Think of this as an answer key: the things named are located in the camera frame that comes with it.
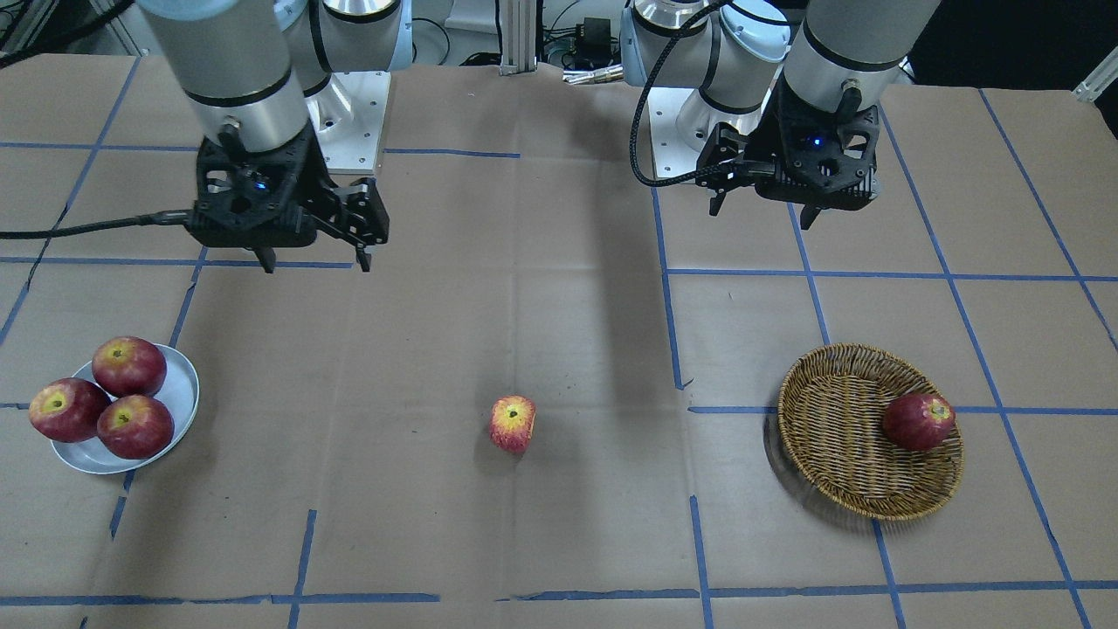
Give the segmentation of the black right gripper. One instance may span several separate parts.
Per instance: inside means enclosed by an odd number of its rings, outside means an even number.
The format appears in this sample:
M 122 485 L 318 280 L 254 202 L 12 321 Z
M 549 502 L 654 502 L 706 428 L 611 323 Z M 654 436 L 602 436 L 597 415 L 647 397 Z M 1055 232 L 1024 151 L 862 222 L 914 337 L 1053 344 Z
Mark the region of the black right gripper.
M 371 271 L 372 246 L 388 242 L 390 219 L 375 177 L 361 177 L 351 184 L 328 187 L 310 204 L 321 231 L 356 247 L 356 263 Z M 277 255 L 271 247 L 254 247 L 263 270 L 273 274 Z

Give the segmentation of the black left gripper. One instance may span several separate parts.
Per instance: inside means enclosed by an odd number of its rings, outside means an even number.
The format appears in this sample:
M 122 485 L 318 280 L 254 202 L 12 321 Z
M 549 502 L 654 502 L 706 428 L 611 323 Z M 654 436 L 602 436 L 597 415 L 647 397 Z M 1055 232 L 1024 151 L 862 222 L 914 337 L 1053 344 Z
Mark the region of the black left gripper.
M 709 215 L 720 215 L 728 191 L 748 187 L 769 178 L 769 159 L 755 159 L 746 154 L 749 139 L 735 125 L 718 122 L 707 133 L 705 143 L 697 160 L 697 184 L 710 191 Z M 811 230 L 824 208 L 804 204 L 799 212 L 799 230 Z

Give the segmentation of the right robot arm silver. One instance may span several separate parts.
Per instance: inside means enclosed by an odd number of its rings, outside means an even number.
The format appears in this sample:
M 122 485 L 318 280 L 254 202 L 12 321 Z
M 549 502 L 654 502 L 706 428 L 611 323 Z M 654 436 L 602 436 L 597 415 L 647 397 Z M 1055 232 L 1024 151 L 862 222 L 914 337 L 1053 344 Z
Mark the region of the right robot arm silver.
M 369 251 L 389 237 L 375 178 L 338 184 L 322 139 L 356 123 L 338 74 L 411 64 L 407 1 L 141 1 L 201 130 L 197 198 L 180 222 L 209 248 L 280 248 L 320 234 Z

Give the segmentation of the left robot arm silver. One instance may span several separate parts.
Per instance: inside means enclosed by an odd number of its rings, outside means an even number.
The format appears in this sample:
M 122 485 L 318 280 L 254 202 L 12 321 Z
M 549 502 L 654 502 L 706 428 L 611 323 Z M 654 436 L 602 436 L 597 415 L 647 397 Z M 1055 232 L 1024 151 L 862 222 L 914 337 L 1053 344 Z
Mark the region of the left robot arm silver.
M 768 1 L 631 1 L 620 19 L 624 79 L 639 87 L 632 174 L 650 188 L 694 183 L 719 215 L 731 190 L 824 211 L 877 199 L 880 99 L 937 1 L 808 1 L 790 17 Z M 638 128 L 651 90 L 686 89 L 694 166 L 650 177 Z

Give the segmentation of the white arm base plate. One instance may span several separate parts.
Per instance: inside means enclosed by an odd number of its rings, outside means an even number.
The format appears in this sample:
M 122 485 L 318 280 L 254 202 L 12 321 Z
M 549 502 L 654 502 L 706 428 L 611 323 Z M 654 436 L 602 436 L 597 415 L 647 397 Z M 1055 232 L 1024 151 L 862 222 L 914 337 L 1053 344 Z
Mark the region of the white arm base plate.
M 333 174 L 375 175 L 383 146 L 391 80 L 388 72 L 339 73 L 305 97 L 322 154 Z
M 698 89 L 654 87 L 648 101 L 654 177 L 681 177 L 694 171 L 707 136 L 726 122 L 747 135 L 758 127 L 762 108 L 727 113 L 711 107 Z

